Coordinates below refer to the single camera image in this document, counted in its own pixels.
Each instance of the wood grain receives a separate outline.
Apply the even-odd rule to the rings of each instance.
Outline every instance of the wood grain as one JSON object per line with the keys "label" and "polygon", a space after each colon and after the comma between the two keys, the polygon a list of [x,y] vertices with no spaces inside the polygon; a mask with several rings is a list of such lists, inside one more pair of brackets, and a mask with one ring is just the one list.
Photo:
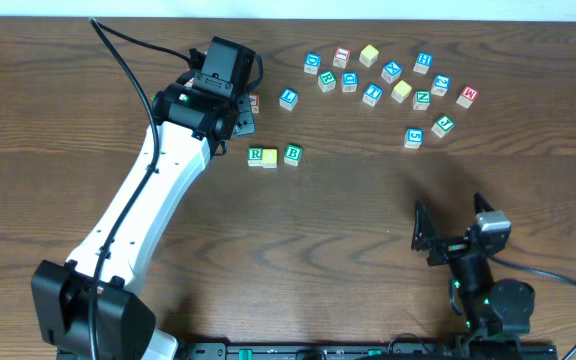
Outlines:
{"label": "wood grain", "polygon": [[[413,203],[442,232],[472,221],[482,191],[513,221],[504,259],[576,278],[576,24],[109,19],[131,36],[183,51],[213,35],[264,57],[254,136],[236,139],[191,186],[168,226],[142,298],[165,331],[232,341],[387,341],[402,332],[464,330],[446,295],[447,268],[411,253]],[[148,94],[185,64],[112,39]],[[380,51],[366,69],[367,43]],[[355,94],[322,94],[306,52],[353,51]],[[419,51],[435,55],[412,73]],[[389,60],[429,88],[452,77],[427,112],[398,105],[379,79]],[[385,88],[361,103],[369,82]],[[464,110],[458,90],[481,91]],[[277,98],[300,93],[293,112]],[[455,129],[429,132],[448,114]],[[128,173],[147,123],[131,84],[85,19],[0,18],[0,358],[49,359],[30,294],[42,259],[62,262]],[[402,147],[422,127],[418,151]],[[304,147],[298,168],[249,169],[250,144]],[[537,290],[530,339],[565,353],[576,341],[576,289],[494,266]]]}

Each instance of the cube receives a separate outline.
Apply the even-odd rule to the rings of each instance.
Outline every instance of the cube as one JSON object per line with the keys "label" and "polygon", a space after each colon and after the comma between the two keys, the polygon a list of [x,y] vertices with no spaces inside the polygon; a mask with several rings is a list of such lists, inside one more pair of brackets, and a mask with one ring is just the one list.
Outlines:
{"label": "cube", "polygon": [[406,140],[404,147],[409,149],[419,149],[421,143],[424,141],[424,131],[421,129],[408,129],[406,131]]}
{"label": "cube", "polygon": [[455,122],[452,121],[448,116],[442,115],[435,125],[432,126],[432,132],[435,135],[439,136],[439,138],[443,138],[444,135],[448,134],[450,130],[455,126]]}
{"label": "cube", "polygon": [[348,65],[348,60],[350,60],[350,50],[337,48],[337,51],[335,51],[335,57],[332,59],[332,66],[345,69],[346,65]]}
{"label": "cube", "polygon": [[359,75],[357,73],[344,73],[341,75],[343,92],[355,92],[357,91],[357,84],[359,84]]}
{"label": "cube", "polygon": [[370,106],[375,106],[379,98],[381,97],[381,93],[383,90],[375,84],[370,84],[364,93],[363,102]]}
{"label": "cube", "polygon": [[277,149],[264,149],[261,152],[261,166],[266,169],[274,169],[277,167]]}
{"label": "cube", "polygon": [[450,78],[444,75],[435,76],[435,81],[432,83],[430,93],[437,96],[444,96],[450,88]]}
{"label": "cube", "polygon": [[248,149],[248,166],[262,166],[261,153],[262,148],[249,148]]}
{"label": "cube", "polygon": [[299,100],[299,94],[295,90],[285,88],[279,97],[279,106],[289,111],[295,108]]}
{"label": "cube", "polygon": [[430,106],[431,96],[429,91],[417,91],[412,102],[413,110],[427,110]]}
{"label": "cube", "polygon": [[395,87],[392,89],[392,96],[393,99],[397,100],[400,104],[406,100],[410,92],[412,91],[412,86],[408,85],[407,82],[401,80]]}
{"label": "cube", "polygon": [[379,56],[379,50],[375,49],[375,47],[372,45],[368,45],[363,50],[361,50],[361,54],[359,55],[359,62],[366,65],[366,67],[370,67],[370,65],[377,61],[377,56]]}
{"label": "cube", "polygon": [[477,99],[478,96],[479,91],[471,88],[470,86],[466,86],[464,88],[464,91],[461,92],[461,95],[459,95],[459,99],[457,99],[457,104],[468,109],[470,105],[472,105],[472,103],[475,102],[475,99]]}
{"label": "cube", "polygon": [[335,78],[335,74],[332,71],[319,74],[319,88],[321,91],[330,91],[335,88],[335,85],[337,85],[337,78]]}
{"label": "cube", "polygon": [[308,53],[308,55],[306,55],[306,61],[304,62],[304,72],[308,74],[317,75],[320,64],[321,64],[321,56],[317,54]]}
{"label": "cube", "polygon": [[402,68],[394,61],[389,62],[381,71],[381,77],[386,80],[388,84],[392,84],[399,78],[402,73]]}
{"label": "cube", "polygon": [[430,69],[432,65],[432,55],[426,53],[419,53],[417,56],[417,61],[415,62],[415,67],[412,69],[420,74],[425,74]]}
{"label": "cube", "polygon": [[284,154],[284,163],[292,166],[298,166],[303,150],[299,146],[288,145]]}
{"label": "cube", "polygon": [[248,98],[250,99],[250,109],[252,113],[259,114],[259,95],[249,94]]}

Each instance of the blue block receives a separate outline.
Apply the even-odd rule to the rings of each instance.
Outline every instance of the blue block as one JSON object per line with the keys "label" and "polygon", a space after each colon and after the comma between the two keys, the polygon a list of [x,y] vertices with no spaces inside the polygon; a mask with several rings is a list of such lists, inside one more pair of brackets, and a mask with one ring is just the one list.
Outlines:
{"label": "blue block", "polygon": [[401,72],[401,66],[394,61],[389,62],[384,69],[390,74],[390,76],[395,76],[397,73]]}
{"label": "blue block", "polygon": [[297,96],[298,94],[295,90],[286,88],[284,89],[284,92],[281,93],[280,99],[289,104],[292,104],[297,99]]}
{"label": "blue block", "polygon": [[306,61],[304,64],[310,66],[319,66],[320,63],[321,63],[321,56],[312,53],[308,53],[308,55],[306,55]]}
{"label": "blue block", "polygon": [[379,100],[382,93],[383,90],[381,90],[381,88],[375,84],[370,84],[370,86],[368,86],[368,89],[366,89],[366,95],[375,100]]}
{"label": "blue block", "polygon": [[357,85],[359,84],[359,75],[357,73],[344,73],[342,81],[344,85]]}
{"label": "blue block", "polygon": [[432,55],[419,53],[419,56],[417,56],[417,64],[430,66],[432,64]]}
{"label": "blue block", "polygon": [[435,78],[435,86],[442,89],[448,89],[450,87],[450,78],[444,75],[437,75]]}
{"label": "blue block", "polygon": [[406,140],[408,142],[418,142],[421,143],[424,140],[424,131],[421,129],[408,129],[406,131]]}

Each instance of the wooden table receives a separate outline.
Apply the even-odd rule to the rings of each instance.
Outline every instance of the wooden table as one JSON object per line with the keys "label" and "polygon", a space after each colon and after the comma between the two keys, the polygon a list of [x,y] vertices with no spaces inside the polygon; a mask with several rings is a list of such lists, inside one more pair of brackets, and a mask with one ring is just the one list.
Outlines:
{"label": "wooden table", "polygon": [[[156,250],[142,299],[165,331],[186,339],[387,341],[402,332],[464,331],[448,306],[447,267],[410,250],[414,200],[442,233],[462,233],[482,191],[513,221],[501,258],[576,278],[576,24],[108,19],[157,45],[205,50],[213,35],[264,57],[254,136],[230,142],[192,185]],[[148,94],[185,64],[112,38]],[[371,43],[370,69],[357,61]],[[353,51],[354,94],[322,94],[303,72],[307,52],[330,69]],[[435,55],[428,75],[416,55]],[[379,75],[394,59],[403,79],[450,92],[428,111],[390,98]],[[333,68],[336,74],[341,71]],[[369,82],[384,87],[375,108]],[[480,90],[465,110],[455,104]],[[299,91],[293,112],[281,90]],[[430,128],[441,114],[456,127]],[[0,18],[0,358],[52,358],[39,335],[30,278],[63,262],[105,211],[142,144],[136,93],[86,19]],[[403,148],[407,127],[426,131]],[[299,167],[248,168],[251,144],[303,146]],[[563,355],[576,342],[576,289],[493,265],[536,291],[530,339]]]}

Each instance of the white wall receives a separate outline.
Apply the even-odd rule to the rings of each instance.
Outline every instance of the white wall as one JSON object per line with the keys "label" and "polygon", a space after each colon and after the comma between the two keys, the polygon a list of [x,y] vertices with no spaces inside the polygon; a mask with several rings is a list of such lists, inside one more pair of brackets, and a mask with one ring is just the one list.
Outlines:
{"label": "white wall", "polygon": [[0,15],[576,21],[576,0],[0,0]]}

